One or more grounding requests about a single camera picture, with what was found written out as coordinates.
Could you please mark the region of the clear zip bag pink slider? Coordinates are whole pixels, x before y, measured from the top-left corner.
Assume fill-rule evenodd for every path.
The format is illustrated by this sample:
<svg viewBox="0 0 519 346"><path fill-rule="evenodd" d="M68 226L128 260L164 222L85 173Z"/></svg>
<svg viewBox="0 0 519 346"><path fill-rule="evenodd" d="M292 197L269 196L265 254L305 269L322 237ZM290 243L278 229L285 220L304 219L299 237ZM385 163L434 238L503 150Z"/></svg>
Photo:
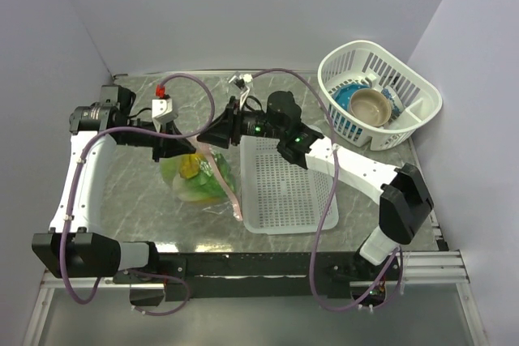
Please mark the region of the clear zip bag pink slider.
<svg viewBox="0 0 519 346"><path fill-rule="evenodd" d="M229 201L233 217L242 221L242 209L236 179L230 164L221 152L196 137L188 140L195 152L182 154L159 163L163 182L173 196L184 203L221 203Z"/></svg>

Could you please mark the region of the fake green lettuce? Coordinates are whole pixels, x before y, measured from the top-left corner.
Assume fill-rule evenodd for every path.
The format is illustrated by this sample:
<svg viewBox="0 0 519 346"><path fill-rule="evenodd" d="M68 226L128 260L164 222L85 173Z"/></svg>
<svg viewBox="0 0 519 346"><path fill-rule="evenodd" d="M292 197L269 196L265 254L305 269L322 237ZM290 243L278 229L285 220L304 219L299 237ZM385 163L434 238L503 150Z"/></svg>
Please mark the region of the fake green lettuce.
<svg viewBox="0 0 519 346"><path fill-rule="evenodd" d="M188 180L182 179L178 174L182 156L161 159L159 165L163 181L171 189L173 196L183 202L209 203L226 198L221 182L215 176L208 160L203 154L198 154L200 154L199 174Z"/></svg>

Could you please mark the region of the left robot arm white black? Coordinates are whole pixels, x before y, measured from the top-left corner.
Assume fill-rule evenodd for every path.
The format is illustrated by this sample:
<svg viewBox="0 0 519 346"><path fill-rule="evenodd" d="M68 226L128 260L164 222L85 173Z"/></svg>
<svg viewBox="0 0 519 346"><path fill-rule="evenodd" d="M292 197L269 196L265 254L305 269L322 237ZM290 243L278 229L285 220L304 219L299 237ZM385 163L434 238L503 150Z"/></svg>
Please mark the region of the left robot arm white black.
<svg viewBox="0 0 519 346"><path fill-rule="evenodd" d="M161 273L151 241L117 241L101 230L101 203L118 146L145 147L156 162L195 149L179 139L177 110L164 88L152 99L150 121L131 115L136 94L119 85L101 89L98 102L71 114L71 158L58 209L46 233L32 238L32 251L57 278L110 277L131 269L144 283Z"/></svg>

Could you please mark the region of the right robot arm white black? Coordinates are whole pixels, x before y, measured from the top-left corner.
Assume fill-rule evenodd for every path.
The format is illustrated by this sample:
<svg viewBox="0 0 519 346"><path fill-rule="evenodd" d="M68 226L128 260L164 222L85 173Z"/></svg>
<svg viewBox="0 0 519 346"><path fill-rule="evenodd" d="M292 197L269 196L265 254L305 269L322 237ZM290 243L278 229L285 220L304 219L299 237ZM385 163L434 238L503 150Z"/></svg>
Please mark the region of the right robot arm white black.
<svg viewBox="0 0 519 346"><path fill-rule="evenodd" d="M421 171L409 163L397 167L352 152L305 125L301 115L291 92L271 93L264 111L244 111L231 98L197 139L221 148L239 145L243 136L275 139L289 163L326 173L370 198L379 207L379 221L360 246L354 268L361 278L373 280L383 261L398 246L410 244L433 211Z"/></svg>

